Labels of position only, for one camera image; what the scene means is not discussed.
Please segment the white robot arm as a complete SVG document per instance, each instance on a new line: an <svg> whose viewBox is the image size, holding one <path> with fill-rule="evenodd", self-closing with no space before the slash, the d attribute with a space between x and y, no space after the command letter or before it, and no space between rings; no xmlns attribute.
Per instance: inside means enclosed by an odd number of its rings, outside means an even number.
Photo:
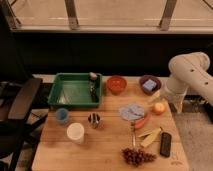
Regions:
<svg viewBox="0 0 213 171"><path fill-rule="evenodd" d="M213 106L213 76L207 73L209 67L210 58L203 52L173 57L168 64L170 76L151 104L165 99L174 105L178 113L181 113L183 100L188 89L192 88Z"/></svg>

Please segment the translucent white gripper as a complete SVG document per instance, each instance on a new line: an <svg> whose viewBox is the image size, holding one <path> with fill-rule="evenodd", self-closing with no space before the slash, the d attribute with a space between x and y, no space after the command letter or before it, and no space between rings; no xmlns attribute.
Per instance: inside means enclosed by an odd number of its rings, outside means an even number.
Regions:
<svg viewBox="0 0 213 171"><path fill-rule="evenodd" d="M159 102L162 97L171 103L180 114L183 110L183 100L186 96L187 89L185 87L169 87L165 85L161 90L161 93L157 91L148 100L150 104Z"/></svg>

